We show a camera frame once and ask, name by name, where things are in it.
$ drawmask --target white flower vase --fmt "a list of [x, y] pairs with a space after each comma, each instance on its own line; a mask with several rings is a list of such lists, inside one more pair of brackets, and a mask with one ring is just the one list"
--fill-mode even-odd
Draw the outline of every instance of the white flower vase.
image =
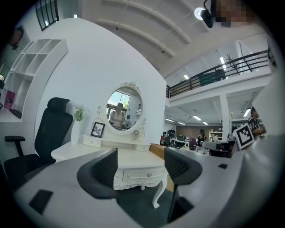
[[78, 144], [78, 140], [80, 137], [80, 125], [81, 125], [82, 121], [74, 121], [72, 130], [71, 130], [71, 144], [72, 145], [77, 145]]

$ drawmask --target curved table leg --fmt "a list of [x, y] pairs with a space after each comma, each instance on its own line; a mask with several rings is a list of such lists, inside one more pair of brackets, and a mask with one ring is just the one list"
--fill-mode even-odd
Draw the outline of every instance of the curved table leg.
[[166, 189], [166, 185], [167, 185], [167, 170], [164, 170], [164, 174], [162, 177], [162, 180], [159, 183], [159, 188], [157, 190], [157, 192], [155, 193], [155, 196], [152, 200], [152, 206], [154, 208], [158, 208], [159, 204], [157, 203], [157, 200], [159, 199], [159, 197], [163, 194], [164, 190]]

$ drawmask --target railing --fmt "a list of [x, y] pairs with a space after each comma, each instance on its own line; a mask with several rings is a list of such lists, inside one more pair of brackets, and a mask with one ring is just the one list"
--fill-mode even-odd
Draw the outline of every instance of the railing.
[[268, 66], [267, 51], [243, 56], [205, 70], [172, 87], [167, 85], [166, 97], [171, 98], [181, 93], [227, 79], [229, 76], [240, 75], [243, 72], [252, 72], [266, 66]]
[[42, 31], [53, 23], [59, 21], [57, 0], [39, 0], [36, 2], [35, 6], [37, 20]]
[[166, 85], [166, 97], [169, 98], [170, 97], [170, 86]]

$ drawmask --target white column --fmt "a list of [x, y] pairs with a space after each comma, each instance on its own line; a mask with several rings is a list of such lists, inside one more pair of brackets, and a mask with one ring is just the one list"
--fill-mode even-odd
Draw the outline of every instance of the white column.
[[225, 94], [220, 95], [221, 107], [222, 107], [222, 120], [223, 120], [223, 138], [222, 141], [226, 141], [228, 134], [230, 133], [230, 113], [228, 111], [228, 100]]

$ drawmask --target pink book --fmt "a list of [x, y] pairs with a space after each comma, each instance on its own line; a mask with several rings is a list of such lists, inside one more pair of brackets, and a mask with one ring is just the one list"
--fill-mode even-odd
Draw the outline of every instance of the pink book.
[[11, 109], [13, 106], [14, 98], [15, 98], [15, 93], [8, 90], [5, 98], [4, 108]]

